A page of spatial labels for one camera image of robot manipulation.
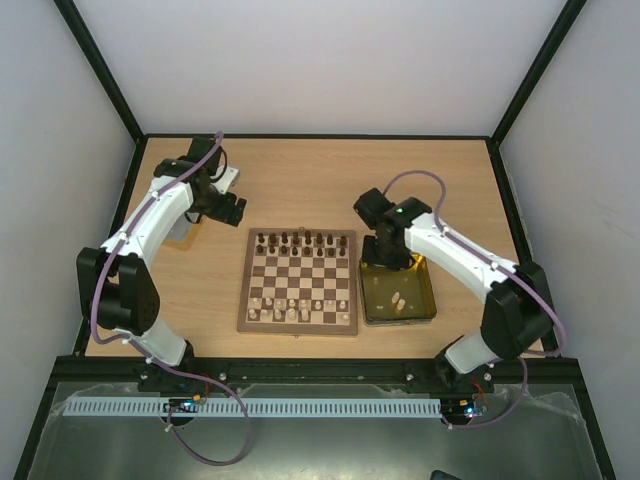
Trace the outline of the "gold interior green tin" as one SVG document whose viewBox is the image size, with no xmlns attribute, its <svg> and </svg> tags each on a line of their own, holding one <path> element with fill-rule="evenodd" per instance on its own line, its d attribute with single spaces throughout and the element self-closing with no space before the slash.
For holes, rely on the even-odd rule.
<svg viewBox="0 0 640 480">
<path fill-rule="evenodd" d="M 437 315 L 427 260 L 414 254 L 405 270 L 360 262 L 364 323 L 370 327 L 429 323 Z"/>
</svg>

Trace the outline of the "wooden chess board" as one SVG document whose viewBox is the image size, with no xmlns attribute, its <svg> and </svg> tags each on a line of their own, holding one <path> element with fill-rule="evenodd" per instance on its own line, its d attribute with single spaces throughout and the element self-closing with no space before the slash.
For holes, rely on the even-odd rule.
<svg viewBox="0 0 640 480">
<path fill-rule="evenodd" d="M 305 243 L 305 231 L 311 232 L 312 243 Z M 299 244 L 292 243 L 294 231 L 299 232 Z M 288 242 L 283 243 L 282 232 L 288 234 Z M 263 233 L 265 240 L 258 241 L 258 233 Z M 276 234 L 276 242 L 270 243 L 269 235 Z M 322 233 L 323 243 L 316 243 L 317 233 Z M 334 243 L 327 244 L 327 235 L 332 234 Z M 346 236 L 346 246 L 340 246 L 340 237 Z M 256 252 L 257 245 L 264 247 L 264 252 Z M 275 254 L 269 253 L 269 245 L 276 247 Z M 280 248 L 286 245 L 288 252 L 282 255 Z M 297 246 L 299 254 L 292 255 L 292 247 Z M 305 256 L 305 247 L 311 248 L 311 255 Z M 317 256 L 316 249 L 321 247 L 323 255 Z M 339 249 L 344 247 L 346 255 L 339 256 Z M 326 250 L 335 249 L 335 255 L 328 257 Z M 239 301 L 239 313 L 237 330 L 240 333 L 264 333 L 285 334 L 292 336 L 320 335 L 320 336 L 348 336 L 353 337 L 358 333 L 358 274 L 357 267 L 359 256 L 357 252 L 357 235 L 354 230 L 330 230 L 330 229 L 267 229 L 252 228 L 249 230 L 245 265 L 243 272 L 242 290 Z M 260 298 L 261 307 L 253 305 L 252 299 Z M 273 300 L 273 305 L 266 306 L 266 298 Z M 295 322 L 287 320 L 287 310 L 290 308 L 288 301 L 294 299 L 293 307 L 297 312 Z M 300 307 L 300 300 L 306 299 L 306 308 Z M 283 308 L 276 308 L 276 301 L 284 302 Z M 314 303 L 319 300 L 321 309 L 316 310 Z M 333 300 L 335 309 L 327 310 L 326 301 Z M 339 308 L 340 301 L 346 301 L 346 309 Z M 255 309 L 257 318 L 249 318 L 249 310 Z M 274 310 L 282 312 L 282 320 L 274 320 Z M 300 322 L 299 315 L 302 309 L 309 311 L 309 321 Z M 269 321 L 261 320 L 261 311 L 270 310 Z M 349 315 L 348 322 L 342 322 L 342 314 Z"/>
</svg>

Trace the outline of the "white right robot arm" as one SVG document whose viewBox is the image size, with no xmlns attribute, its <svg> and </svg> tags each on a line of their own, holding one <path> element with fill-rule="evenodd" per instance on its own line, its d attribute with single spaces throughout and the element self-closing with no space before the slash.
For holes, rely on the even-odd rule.
<svg viewBox="0 0 640 480">
<path fill-rule="evenodd" d="M 359 197 L 354 211 L 373 231 L 364 240 L 366 263 L 406 270 L 413 264 L 412 256 L 419 254 L 483 303 L 479 329 L 439 353 L 436 379 L 443 389 L 460 390 L 479 366 L 513 360 L 551 332 L 548 284 L 537 264 L 517 265 L 489 252 L 460 236 L 436 210 L 414 197 L 395 204 L 374 188 Z"/>
</svg>

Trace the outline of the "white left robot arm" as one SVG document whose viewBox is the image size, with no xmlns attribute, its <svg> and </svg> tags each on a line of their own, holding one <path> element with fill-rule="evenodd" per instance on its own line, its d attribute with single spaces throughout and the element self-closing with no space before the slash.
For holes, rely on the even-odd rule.
<svg viewBox="0 0 640 480">
<path fill-rule="evenodd" d="M 203 217 L 238 225 L 246 202 L 230 189 L 239 176 L 228 165 L 166 159 L 125 223 L 100 247 L 81 250 L 80 302 L 95 343 L 121 341 L 149 363 L 177 367 L 184 361 L 191 345 L 160 315 L 153 261 L 166 239 L 185 238 Z"/>
</svg>

